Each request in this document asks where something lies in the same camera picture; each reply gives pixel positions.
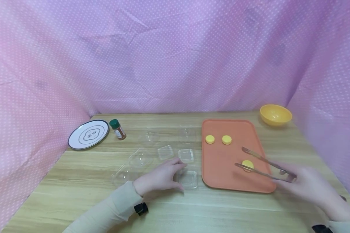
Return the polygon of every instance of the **yellow disc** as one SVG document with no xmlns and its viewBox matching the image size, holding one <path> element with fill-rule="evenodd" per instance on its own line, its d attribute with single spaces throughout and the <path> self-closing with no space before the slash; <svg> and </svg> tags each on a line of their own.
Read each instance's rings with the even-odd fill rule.
<svg viewBox="0 0 350 233">
<path fill-rule="evenodd" d="M 247 167 L 254 168 L 254 165 L 253 165 L 253 163 L 252 163 L 250 160 L 244 160 L 244 161 L 242 162 L 242 165 L 247 166 Z"/>
<path fill-rule="evenodd" d="M 224 136 L 222 137 L 222 143 L 223 143 L 224 145 L 229 145 L 229 144 L 231 144 L 231 142 L 232 142 L 232 138 L 231 138 L 230 136 L 224 135 Z"/>
<path fill-rule="evenodd" d="M 213 144 L 215 142 L 215 138 L 213 135 L 207 135 L 205 140 L 207 144 Z"/>
</svg>

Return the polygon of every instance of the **spice jar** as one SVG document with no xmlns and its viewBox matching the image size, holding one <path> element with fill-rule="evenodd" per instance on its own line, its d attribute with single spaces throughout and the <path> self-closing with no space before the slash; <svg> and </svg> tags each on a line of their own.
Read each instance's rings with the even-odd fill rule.
<svg viewBox="0 0 350 233">
<path fill-rule="evenodd" d="M 127 137 L 126 133 L 123 131 L 120 123 L 117 119 L 111 120 L 109 122 L 109 125 L 113 128 L 115 135 L 118 137 L 119 140 L 123 140 Z"/>
</svg>

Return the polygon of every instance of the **green jar lid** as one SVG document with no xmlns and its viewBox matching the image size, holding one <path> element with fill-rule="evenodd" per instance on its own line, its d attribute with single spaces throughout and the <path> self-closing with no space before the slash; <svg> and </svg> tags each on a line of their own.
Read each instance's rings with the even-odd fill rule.
<svg viewBox="0 0 350 233">
<path fill-rule="evenodd" d="M 110 125 L 112 128 L 119 128 L 119 127 L 121 126 L 117 119 L 111 120 L 111 121 L 109 122 L 109 125 Z"/>
</svg>

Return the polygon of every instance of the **wooden table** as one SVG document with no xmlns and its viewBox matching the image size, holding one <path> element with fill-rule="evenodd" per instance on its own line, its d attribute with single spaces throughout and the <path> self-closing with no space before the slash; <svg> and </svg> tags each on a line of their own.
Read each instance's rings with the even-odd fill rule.
<svg viewBox="0 0 350 233">
<path fill-rule="evenodd" d="M 110 132 L 95 147 L 75 151 L 70 148 L 45 176 L 3 232 L 62 232 L 74 219 L 106 198 L 115 188 L 111 175 L 127 162 L 142 144 L 138 137 L 147 127 L 177 142 L 180 125 L 198 130 L 195 161 L 201 168 L 201 124 L 207 118 L 238 118 L 250 120 L 256 127 L 269 159 L 317 168 L 350 203 L 350 195 L 328 169 L 322 159 L 293 123 L 284 128 L 270 128 L 258 118 L 258 112 L 96 115 L 92 119 L 107 122 L 118 118 L 128 137 L 118 141 Z M 157 159 L 152 165 L 159 164 Z M 321 214 L 309 204 L 277 190 L 273 194 L 255 194 L 212 189 L 202 182 L 199 188 L 184 194 L 164 191 L 146 197 L 150 213 L 132 216 L 122 223 L 118 232 L 252 232 L 304 233 L 309 227 L 323 223 Z"/>
</svg>

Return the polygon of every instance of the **pink polka dot fabric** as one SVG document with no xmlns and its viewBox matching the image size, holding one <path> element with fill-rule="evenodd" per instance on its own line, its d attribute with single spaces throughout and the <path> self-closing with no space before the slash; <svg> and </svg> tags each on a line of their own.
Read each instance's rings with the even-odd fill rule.
<svg viewBox="0 0 350 233">
<path fill-rule="evenodd" d="M 350 1 L 0 1 L 0 230 L 95 113 L 267 103 L 350 191 Z"/>
</svg>

